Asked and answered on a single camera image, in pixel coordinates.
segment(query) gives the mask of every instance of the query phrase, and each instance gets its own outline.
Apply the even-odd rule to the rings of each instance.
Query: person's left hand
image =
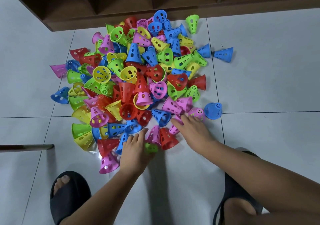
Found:
[[[120,159],[120,171],[132,175],[141,175],[146,166],[154,157],[154,153],[148,154],[145,148],[145,135],[148,129],[144,128],[139,134],[129,136],[123,143]]]

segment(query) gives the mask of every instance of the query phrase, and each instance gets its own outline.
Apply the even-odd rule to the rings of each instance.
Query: footwear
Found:
[[[250,151],[242,151],[244,153],[247,153],[249,155],[255,156],[259,158],[256,154],[250,152]],[[220,211],[220,219],[219,219],[219,225],[222,224],[224,221],[224,203],[229,198],[241,198],[246,201],[248,201],[256,210],[257,214],[261,214],[263,206],[257,202],[251,195],[249,195],[248,192],[246,192],[240,184],[238,184],[233,178],[231,178],[227,173],[225,173],[225,192],[222,198],[222,201],[220,202],[220,205],[218,206],[217,211],[214,214],[214,220],[213,225],[216,225],[217,215]]]
[[[53,195],[57,179],[64,175],[70,177],[69,182]],[[78,210],[90,197],[91,191],[84,177],[74,171],[66,171],[60,174],[55,179],[50,191],[50,210],[54,223],[59,225],[63,219]]]

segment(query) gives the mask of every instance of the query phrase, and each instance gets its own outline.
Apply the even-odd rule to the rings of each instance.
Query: white tile floor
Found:
[[[50,32],[17,0],[0,0],[4,144],[55,144],[47,152],[0,154],[0,224],[53,224],[49,190],[54,178],[74,170],[92,193],[115,172],[98,173],[95,152],[72,140],[70,106],[50,94],[69,85],[49,65],[71,59],[70,49],[93,49],[91,37],[104,28]],[[318,73],[320,9],[201,19],[192,38],[212,50],[234,46],[228,64],[208,59],[196,106],[220,101],[224,114],[206,124],[232,147],[320,182]],[[224,191],[223,172],[181,143],[159,153],[125,200],[116,224],[211,224]]]

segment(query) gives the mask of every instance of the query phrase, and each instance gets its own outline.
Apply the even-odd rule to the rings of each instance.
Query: person's right arm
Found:
[[[229,174],[268,211],[303,211],[320,214],[320,184],[260,158],[226,146],[211,136],[196,117],[175,119],[187,144]]]

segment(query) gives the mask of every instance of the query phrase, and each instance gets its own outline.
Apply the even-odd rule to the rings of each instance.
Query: hand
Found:
[[[146,166],[154,157],[154,153],[148,154],[145,148],[145,135],[148,129],[143,129],[135,136],[129,136],[123,143],[120,159],[120,170],[131,175],[141,175]]]
[[[202,155],[205,146],[214,141],[214,138],[199,118],[182,114],[181,120],[183,125],[175,119],[171,119],[171,122],[181,132],[191,149]]]

